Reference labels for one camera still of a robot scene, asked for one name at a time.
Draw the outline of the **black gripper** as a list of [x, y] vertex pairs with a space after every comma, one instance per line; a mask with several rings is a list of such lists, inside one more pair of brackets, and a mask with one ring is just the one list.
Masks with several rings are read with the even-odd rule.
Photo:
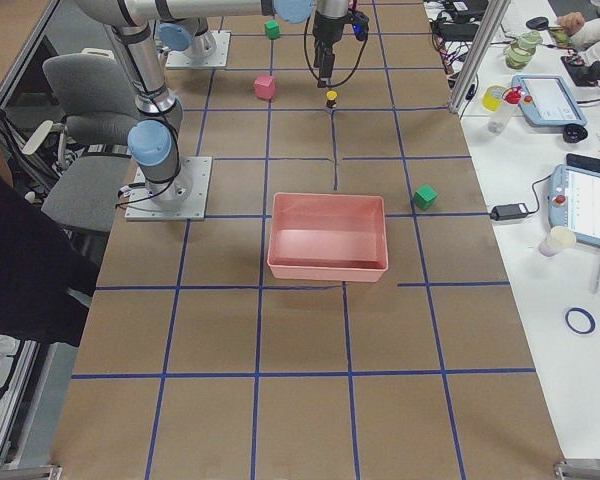
[[333, 45], [328, 42], [314, 41], [313, 67], [320, 79], [319, 87], [328, 88], [331, 85], [331, 77], [335, 63]]

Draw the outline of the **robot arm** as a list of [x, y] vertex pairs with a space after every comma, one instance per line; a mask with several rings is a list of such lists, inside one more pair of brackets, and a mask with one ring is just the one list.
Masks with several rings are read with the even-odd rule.
[[80, 1], [78, 6], [90, 18], [111, 27], [128, 76], [144, 97], [165, 86], [148, 27], [151, 20], [260, 14], [300, 23], [313, 17], [316, 41], [330, 48], [341, 39], [345, 25], [360, 19], [348, 1]]
[[166, 86], [164, 68], [148, 24], [107, 25], [105, 31], [134, 90], [139, 116], [127, 140], [132, 158], [144, 176], [147, 194], [129, 206], [146, 208], [152, 202], [160, 211], [176, 211], [190, 196], [193, 186], [178, 147], [181, 103]]

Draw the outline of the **green cube near arm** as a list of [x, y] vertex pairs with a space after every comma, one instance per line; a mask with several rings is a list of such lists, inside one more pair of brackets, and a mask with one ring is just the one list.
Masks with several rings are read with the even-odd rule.
[[269, 40], [278, 39], [281, 35], [279, 23], [274, 19], [265, 21], [264, 33]]

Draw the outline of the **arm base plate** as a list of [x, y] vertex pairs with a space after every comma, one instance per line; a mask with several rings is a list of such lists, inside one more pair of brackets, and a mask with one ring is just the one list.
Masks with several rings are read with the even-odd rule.
[[140, 187], [123, 200], [127, 221], [181, 221], [205, 219], [213, 159], [211, 157], [180, 157], [180, 171], [173, 181], [164, 185], [147, 183], [140, 167], [134, 182]]
[[191, 37], [187, 31], [165, 41], [168, 49], [166, 68], [171, 70], [203, 70], [225, 68], [228, 62], [231, 32], [206, 31]]

